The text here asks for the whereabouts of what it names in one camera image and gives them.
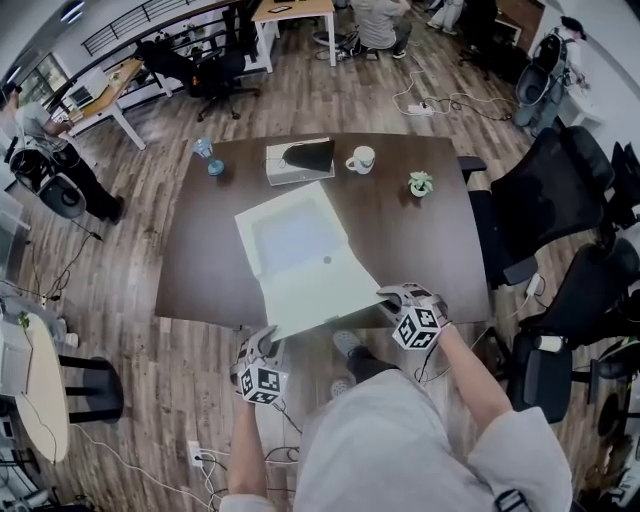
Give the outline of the white mug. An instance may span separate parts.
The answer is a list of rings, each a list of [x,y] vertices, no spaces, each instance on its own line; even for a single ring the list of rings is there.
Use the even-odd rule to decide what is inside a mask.
[[[358,146],[354,149],[352,156],[345,161],[345,166],[352,172],[366,175],[371,172],[374,163],[374,150],[369,146]]]

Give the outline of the white box-shaped appliance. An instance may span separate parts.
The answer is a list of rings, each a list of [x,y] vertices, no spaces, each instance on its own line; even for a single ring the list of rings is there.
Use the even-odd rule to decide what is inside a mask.
[[[31,356],[24,328],[0,321],[0,394],[15,397],[27,391]]]

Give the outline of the person's black trousers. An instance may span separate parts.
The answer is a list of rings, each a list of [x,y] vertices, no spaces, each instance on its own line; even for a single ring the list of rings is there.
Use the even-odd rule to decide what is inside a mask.
[[[394,364],[377,359],[366,346],[357,346],[349,351],[347,369],[357,384],[388,370],[398,370]]]

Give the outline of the long wooden desk white legs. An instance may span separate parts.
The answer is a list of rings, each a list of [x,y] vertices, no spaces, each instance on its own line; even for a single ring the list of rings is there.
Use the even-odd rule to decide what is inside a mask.
[[[66,98],[66,93],[63,100],[70,103],[70,119],[73,122],[79,122],[80,125],[84,127],[95,124],[98,120],[112,118],[137,148],[144,151],[146,149],[146,143],[126,120],[123,109],[118,104],[119,99],[124,95],[136,76],[142,71],[142,68],[142,61],[129,58],[104,71],[109,80],[109,86],[97,100],[81,109],[73,107],[71,102]]]

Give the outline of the round beige table black base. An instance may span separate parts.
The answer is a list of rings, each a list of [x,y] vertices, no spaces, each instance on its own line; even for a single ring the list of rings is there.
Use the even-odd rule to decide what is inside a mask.
[[[67,456],[72,425],[119,421],[123,388],[108,360],[58,354],[46,327],[35,320],[25,332],[32,346],[28,386],[15,403],[33,446],[57,464]]]

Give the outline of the white countertop oven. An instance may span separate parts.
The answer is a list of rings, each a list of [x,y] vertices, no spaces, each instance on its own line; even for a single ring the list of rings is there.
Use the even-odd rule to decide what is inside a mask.
[[[81,77],[67,92],[66,98],[74,108],[81,109],[97,100],[109,86],[101,68],[95,68]]]

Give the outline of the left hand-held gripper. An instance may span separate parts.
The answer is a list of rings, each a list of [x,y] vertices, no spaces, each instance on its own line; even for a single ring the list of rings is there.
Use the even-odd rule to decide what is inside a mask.
[[[245,402],[270,405],[281,398],[289,377],[286,339],[271,339],[277,326],[253,333],[241,344],[237,361],[230,367],[230,379]],[[273,355],[273,358],[249,355]]]

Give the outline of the black metal railing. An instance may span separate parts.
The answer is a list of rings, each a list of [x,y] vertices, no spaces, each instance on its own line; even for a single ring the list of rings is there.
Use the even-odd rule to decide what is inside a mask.
[[[81,46],[93,56],[114,41],[124,38],[129,32],[151,23],[161,15],[189,6],[196,0],[146,0],[139,6],[116,18],[81,43]]]

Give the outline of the person's light grey shirt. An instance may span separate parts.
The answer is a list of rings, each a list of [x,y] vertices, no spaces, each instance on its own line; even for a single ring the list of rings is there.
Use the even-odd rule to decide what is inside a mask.
[[[495,512],[505,490],[532,512],[569,512],[571,471],[537,408],[496,421],[465,460],[425,390],[385,371],[331,400],[305,427],[293,512]]]

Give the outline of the pale green panel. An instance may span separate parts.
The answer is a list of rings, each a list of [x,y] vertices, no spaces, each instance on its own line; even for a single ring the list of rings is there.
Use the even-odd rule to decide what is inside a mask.
[[[267,324],[281,340],[373,306],[378,283],[353,253],[318,182],[235,216]]]

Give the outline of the black drawstring pouch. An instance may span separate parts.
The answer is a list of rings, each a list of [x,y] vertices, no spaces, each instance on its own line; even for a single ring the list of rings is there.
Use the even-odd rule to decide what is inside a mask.
[[[333,166],[335,141],[298,143],[288,147],[282,156],[287,165],[330,174]]]

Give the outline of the black mesh office chair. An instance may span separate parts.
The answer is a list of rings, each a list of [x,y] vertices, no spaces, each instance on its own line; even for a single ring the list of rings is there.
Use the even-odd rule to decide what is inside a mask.
[[[465,0],[463,35],[466,47],[461,50],[458,65],[477,67],[485,80],[491,73],[503,81],[516,84],[528,63],[528,57],[501,31],[496,23],[496,0]]]
[[[232,105],[232,98],[241,94],[255,97],[261,94],[259,88],[242,86],[246,62],[241,52],[232,51],[196,61],[180,55],[165,43],[145,41],[137,46],[134,57],[152,73],[178,80],[192,98],[205,101],[197,114],[198,122],[217,106],[226,107],[231,118],[238,120],[241,115]]]
[[[528,280],[538,271],[539,249],[599,227],[614,177],[586,128],[545,128],[513,169],[487,190],[470,191],[488,285]]]
[[[588,401],[598,394],[601,363],[593,359],[587,371],[573,368],[573,353],[598,341],[597,323],[628,287],[640,278],[640,255],[625,239],[606,250],[593,244],[580,248],[551,304],[519,323],[513,349],[505,349],[507,396],[517,411],[538,407],[548,423],[561,421],[569,406],[572,384],[588,385]],[[535,346],[541,335],[562,337],[557,353]]]

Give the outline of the person's left forearm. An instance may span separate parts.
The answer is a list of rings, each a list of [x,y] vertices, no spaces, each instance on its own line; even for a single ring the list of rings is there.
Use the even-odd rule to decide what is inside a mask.
[[[236,396],[227,480],[230,494],[267,497],[267,472],[255,405]]]

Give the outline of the dark brown wooden table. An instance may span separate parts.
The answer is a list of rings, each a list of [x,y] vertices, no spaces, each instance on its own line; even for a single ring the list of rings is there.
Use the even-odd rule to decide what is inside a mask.
[[[380,285],[418,283],[440,295],[457,323],[490,315],[483,257],[468,189],[447,138],[337,133],[335,176],[323,183],[356,257]],[[155,312],[160,317],[235,328],[266,322],[235,216],[280,194],[266,177],[266,147],[277,136],[218,143],[223,174],[189,162],[163,251]],[[375,152],[369,174],[348,170],[358,146]],[[409,190],[425,171],[434,190]]]

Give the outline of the white rectangular box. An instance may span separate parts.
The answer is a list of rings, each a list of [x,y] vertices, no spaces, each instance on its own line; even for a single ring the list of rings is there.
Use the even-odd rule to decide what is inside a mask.
[[[333,166],[330,174],[310,171],[308,169],[287,165],[282,159],[284,151],[288,147],[294,144],[320,142],[320,141],[329,140],[329,139],[331,138],[324,137],[320,139],[311,139],[311,140],[305,140],[300,142],[282,143],[282,144],[267,146],[266,158],[264,160],[264,169],[266,171],[266,176],[269,181],[269,184],[271,186],[281,186],[281,185],[315,181],[315,180],[334,177],[335,176],[334,157],[333,157]]]

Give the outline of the small potted plant white pot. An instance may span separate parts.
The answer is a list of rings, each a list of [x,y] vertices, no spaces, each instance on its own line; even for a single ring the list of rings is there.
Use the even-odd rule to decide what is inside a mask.
[[[408,186],[413,196],[422,198],[434,190],[433,177],[425,171],[411,172]]]

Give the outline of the person's right forearm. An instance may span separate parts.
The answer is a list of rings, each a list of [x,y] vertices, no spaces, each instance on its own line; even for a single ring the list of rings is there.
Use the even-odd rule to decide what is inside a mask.
[[[450,365],[453,380],[479,433],[496,421],[515,414],[505,392],[465,343],[457,327],[447,323],[438,341]]]

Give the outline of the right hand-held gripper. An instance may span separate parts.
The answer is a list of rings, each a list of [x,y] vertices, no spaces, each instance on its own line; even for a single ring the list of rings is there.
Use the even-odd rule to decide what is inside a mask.
[[[449,323],[447,304],[421,285],[385,286],[377,294],[387,298],[379,303],[380,311],[387,318],[399,318],[392,338],[404,350],[432,348]]]

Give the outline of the light wooden desk white legs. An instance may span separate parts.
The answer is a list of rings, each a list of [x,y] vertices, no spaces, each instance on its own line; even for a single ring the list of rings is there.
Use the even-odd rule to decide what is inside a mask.
[[[252,17],[258,38],[258,62],[268,74],[273,72],[271,49],[267,45],[265,33],[269,24],[273,24],[275,28],[278,28],[280,21],[322,18],[328,33],[329,63],[331,67],[335,67],[337,65],[337,57],[334,14],[333,0],[292,0],[286,2],[261,0]]]

